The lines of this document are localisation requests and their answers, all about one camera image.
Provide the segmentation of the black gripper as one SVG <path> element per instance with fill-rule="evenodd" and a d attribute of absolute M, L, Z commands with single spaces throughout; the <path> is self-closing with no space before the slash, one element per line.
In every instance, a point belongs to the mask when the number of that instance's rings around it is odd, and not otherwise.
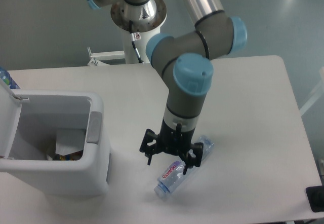
<path fill-rule="evenodd" d="M 148 158 L 147 165 L 151 164 L 152 156 L 159 153 L 166 153 L 179 156 L 185 163 L 183 175 L 188 169 L 200 167 L 204 153 L 204 144 L 191 143 L 194 129 L 190 131 L 177 131 L 169 127 L 163 120 L 159 134 L 151 129 L 146 129 L 139 151 Z"/>

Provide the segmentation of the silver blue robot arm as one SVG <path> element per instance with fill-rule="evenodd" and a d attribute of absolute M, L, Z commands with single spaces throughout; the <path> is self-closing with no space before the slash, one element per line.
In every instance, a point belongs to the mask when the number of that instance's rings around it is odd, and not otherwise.
<path fill-rule="evenodd" d="M 126 32 L 127 63 L 150 63 L 169 90 L 159 133 L 147 129 L 140 152 L 179 156 L 185 169 L 199 167 L 204 146 L 192 143 L 198 117 L 212 84 L 211 61 L 242 49 L 247 29 L 226 15 L 220 0 L 184 0 L 194 31 L 181 37 L 160 33 L 167 17 L 163 0 L 86 0 L 92 9 L 111 6 L 114 23 Z"/>

